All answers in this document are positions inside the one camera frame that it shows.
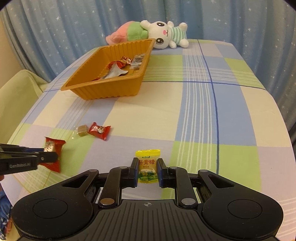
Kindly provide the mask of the pink green carrot plush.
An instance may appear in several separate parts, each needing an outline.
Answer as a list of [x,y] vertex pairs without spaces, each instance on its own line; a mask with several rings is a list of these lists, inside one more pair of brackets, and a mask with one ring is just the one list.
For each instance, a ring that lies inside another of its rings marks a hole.
[[148,39],[148,31],[140,25],[140,22],[129,21],[124,23],[111,35],[108,35],[106,37],[106,42],[109,45],[114,45],[143,39]]

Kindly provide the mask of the checkered tablecloth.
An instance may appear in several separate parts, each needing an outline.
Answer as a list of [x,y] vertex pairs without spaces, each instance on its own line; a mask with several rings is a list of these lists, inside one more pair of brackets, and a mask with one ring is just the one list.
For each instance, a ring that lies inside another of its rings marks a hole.
[[[138,150],[159,149],[168,166],[208,169],[275,199],[280,240],[295,240],[295,156],[281,112],[230,43],[192,40],[186,49],[154,50],[137,95],[85,101],[61,87],[85,54],[48,86],[10,143],[41,147],[65,140],[61,172],[45,167],[8,175],[11,203],[89,169],[128,166]],[[111,126],[107,140],[74,128]]]

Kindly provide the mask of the white bunny plush toy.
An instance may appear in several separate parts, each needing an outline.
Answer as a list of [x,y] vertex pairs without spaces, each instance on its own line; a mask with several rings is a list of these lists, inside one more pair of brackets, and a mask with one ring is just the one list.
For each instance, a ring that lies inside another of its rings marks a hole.
[[140,22],[140,26],[148,31],[149,39],[155,39],[155,49],[166,49],[167,47],[176,49],[177,46],[182,48],[189,47],[186,34],[188,25],[184,22],[174,26],[172,21],[167,23],[162,21],[150,23],[147,20],[143,20]]

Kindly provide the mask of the large red snack packet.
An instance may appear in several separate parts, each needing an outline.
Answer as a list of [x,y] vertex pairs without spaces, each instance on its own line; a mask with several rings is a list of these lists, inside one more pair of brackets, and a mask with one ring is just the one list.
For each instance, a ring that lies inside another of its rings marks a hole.
[[57,154],[57,157],[54,161],[41,163],[41,165],[53,172],[60,173],[61,172],[60,157],[62,153],[62,147],[65,144],[66,144],[65,140],[45,137],[44,152],[55,152]]

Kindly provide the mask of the small red candy packet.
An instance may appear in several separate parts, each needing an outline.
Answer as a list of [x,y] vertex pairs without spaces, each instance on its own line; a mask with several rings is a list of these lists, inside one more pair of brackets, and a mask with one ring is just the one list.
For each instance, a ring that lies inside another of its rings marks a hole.
[[105,141],[107,140],[110,130],[111,126],[100,126],[96,122],[93,122],[88,130],[88,133]]

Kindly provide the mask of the clear dark snack packet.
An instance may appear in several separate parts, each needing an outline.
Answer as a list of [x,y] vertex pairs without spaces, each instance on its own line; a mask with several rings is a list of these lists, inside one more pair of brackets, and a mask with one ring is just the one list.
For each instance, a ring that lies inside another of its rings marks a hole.
[[144,60],[145,54],[135,55],[130,63],[130,70],[138,70]]

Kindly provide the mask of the shiny red orange candy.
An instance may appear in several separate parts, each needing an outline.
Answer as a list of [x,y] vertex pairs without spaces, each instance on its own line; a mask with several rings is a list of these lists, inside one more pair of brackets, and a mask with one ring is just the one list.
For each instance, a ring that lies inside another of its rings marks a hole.
[[132,58],[123,56],[120,60],[112,61],[108,64],[108,69],[111,69],[114,64],[118,66],[119,69],[122,69],[126,65],[130,65],[132,63]]

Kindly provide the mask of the orange plastic tray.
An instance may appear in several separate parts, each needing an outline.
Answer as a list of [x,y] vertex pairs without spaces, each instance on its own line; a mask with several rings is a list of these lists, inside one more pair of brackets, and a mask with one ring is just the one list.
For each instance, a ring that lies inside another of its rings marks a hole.
[[[70,90],[84,100],[137,95],[154,43],[155,39],[146,39],[100,47],[72,74],[61,90]],[[145,54],[145,57],[138,70],[130,70],[130,65],[126,65],[122,68],[128,70],[125,75],[93,81],[108,73],[110,62],[123,56],[133,59],[139,54]]]

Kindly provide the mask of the yellow candy packet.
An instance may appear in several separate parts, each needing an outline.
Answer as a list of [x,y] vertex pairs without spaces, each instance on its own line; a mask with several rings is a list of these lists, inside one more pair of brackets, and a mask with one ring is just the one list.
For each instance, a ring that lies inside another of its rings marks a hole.
[[135,156],[139,160],[138,181],[140,183],[155,183],[158,181],[157,159],[160,157],[159,149],[139,150]]

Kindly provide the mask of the silver green snack pouch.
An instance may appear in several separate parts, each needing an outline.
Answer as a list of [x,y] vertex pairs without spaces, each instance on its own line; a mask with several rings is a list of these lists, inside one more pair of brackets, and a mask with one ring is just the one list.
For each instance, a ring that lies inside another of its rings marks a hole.
[[108,78],[114,78],[114,77],[119,77],[121,75],[125,75],[128,73],[128,70],[122,70],[117,62],[113,63],[110,70],[108,71],[108,73],[102,77],[97,77],[95,79],[93,79],[93,81],[95,80],[99,80],[99,79],[108,79]]

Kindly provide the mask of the blue star curtain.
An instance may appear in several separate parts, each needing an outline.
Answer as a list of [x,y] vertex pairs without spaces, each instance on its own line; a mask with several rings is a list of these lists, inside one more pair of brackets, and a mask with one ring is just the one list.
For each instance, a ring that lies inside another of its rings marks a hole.
[[295,10],[285,1],[11,1],[1,22],[21,65],[52,81],[128,21],[185,22],[191,39],[232,43],[295,124]]

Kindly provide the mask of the pale green sofa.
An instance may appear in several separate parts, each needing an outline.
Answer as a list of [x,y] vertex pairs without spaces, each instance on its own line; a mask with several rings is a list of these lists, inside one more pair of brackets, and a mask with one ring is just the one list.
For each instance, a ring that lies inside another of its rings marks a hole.
[[48,82],[29,70],[16,73],[1,88],[1,143],[7,143]]

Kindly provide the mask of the clear brown candy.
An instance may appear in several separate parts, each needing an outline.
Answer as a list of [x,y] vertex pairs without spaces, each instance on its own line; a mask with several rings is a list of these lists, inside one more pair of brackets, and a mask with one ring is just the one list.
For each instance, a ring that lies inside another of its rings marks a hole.
[[87,125],[80,125],[74,128],[74,131],[72,132],[72,139],[76,139],[79,137],[84,137],[88,135],[88,126]]

